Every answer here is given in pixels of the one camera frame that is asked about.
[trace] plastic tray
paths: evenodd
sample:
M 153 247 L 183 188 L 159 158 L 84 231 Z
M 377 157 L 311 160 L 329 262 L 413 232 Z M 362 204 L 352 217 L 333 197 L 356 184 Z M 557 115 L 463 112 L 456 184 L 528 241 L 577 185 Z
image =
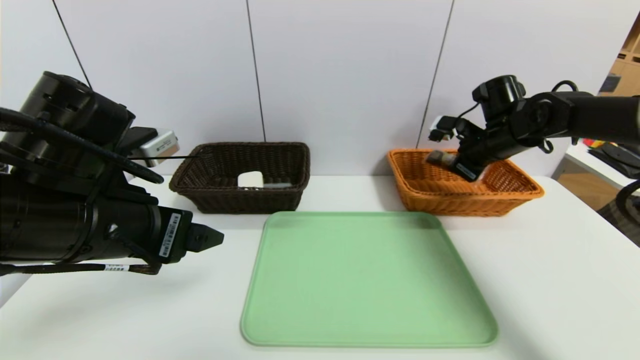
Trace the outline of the plastic tray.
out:
M 498 328 L 434 216 L 281 212 L 241 330 L 264 346 L 429 348 L 486 346 Z

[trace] sticker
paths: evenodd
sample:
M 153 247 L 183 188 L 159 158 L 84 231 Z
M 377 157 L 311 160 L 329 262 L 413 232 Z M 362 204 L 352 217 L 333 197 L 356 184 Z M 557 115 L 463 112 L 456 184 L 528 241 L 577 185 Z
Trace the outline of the sticker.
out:
M 476 179 L 477 176 L 474 173 L 472 173 L 471 170 L 465 168 L 461 163 L 457 163 L 456 167 L 458 168 L 458 170 L 464 172 L 467 176 L 469 176 L 471 180 Z
M 171 218 L 169 218 L 169 225 L 166 227 L 164 240 L 162 241 L 162 246 L 160 246 L 160 256 L 163 258 L 169 257 L 171 246 L 173 245 L 173 239 L 175 238 L 175 231 L 178 229 L 181 217 L 182 215 L 180 214 L 171 214 Z
M 129 271 L 129 265 L 105 264 L 104 271 Z

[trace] wicker basket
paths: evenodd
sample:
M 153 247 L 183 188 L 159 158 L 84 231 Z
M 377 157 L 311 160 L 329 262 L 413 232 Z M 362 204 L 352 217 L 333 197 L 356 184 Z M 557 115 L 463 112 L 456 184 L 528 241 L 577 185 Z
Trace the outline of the wicker basket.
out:
M 169 188 L 193 201 L 203 213 L 271 214 L 293 211 L 309 182 L 310 155 L 304 143 L 207 143 L 191 152 Z M 260 171 L 265 183 L 291 187 L 238 188 L 243 172 Z
M 400 198 L 409 211 L 499 217 L 545 194 L 540 185 L 509 160 L 491 164 L 478 181 L 469 183 L 448 170 L 425 163 L 431 151 L 398 149 L 388 154 Z

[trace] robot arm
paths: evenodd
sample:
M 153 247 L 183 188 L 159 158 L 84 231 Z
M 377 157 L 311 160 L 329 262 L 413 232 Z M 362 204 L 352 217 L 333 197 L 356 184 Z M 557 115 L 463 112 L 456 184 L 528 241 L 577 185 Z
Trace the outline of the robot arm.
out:
M 457 136 L 457 156 L 435 152 L 429 162 L 445 166 L 467 181 L 478 179 L 491 163 L 507 159 L 531 147 L 550 153 L 547 138 L 596 138 L 619 143 L 640 143 L 640 98 L 597 97 L 577 91 L 524 97 L 524 86 L 515 76 L 489 80 L 472 92 L 482 106 L 486 128 L 462 117 L 440 117 L 429 139 L 442 141 Z
M 164 179 L 155 165 L 177 150 L 171 131 L 131 127 L 135 116 L 82 82 L 44 72 L 20 112 L 0 108 L 0 276 L 76 271 L 157 274 L 187 251 L 219 245 L 224 235 L 191 222 L 193 214 L 158 206 L 123 171 Z M 146 265 L 81 263 L 140 258 Z M 17 266 L 21 263 L 53 265 Z

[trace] small object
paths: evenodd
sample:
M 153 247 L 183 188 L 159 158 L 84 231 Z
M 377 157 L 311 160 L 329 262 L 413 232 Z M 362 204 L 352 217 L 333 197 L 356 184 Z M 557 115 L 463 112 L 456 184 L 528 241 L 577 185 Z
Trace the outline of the small object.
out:
M 592 149 L 595 149 L 603 146 L 605 142 L 602 140 L 582 139 L 582 143 Z
M 264 180 L 262 179 L 262 172 L 249 171 L 243 172 L 238 175 L 238 187 L 239 188 L 263 188 Z
M 600 92 L 614 92 L 620 84 L 620 80 L 622 77 L 616 74 L 609 74 L 605 79 L 604 83 L 600 87 Z
M 173 130 L 156 129 L 158 136 L 131 152 L 132 158 L 144 158 L 147 167 L 156 167 L 180 150 Z
M 450 167 L 456 161 L 455 155 L 448 152 L 434 150 L 424 159 L 426 163 Z

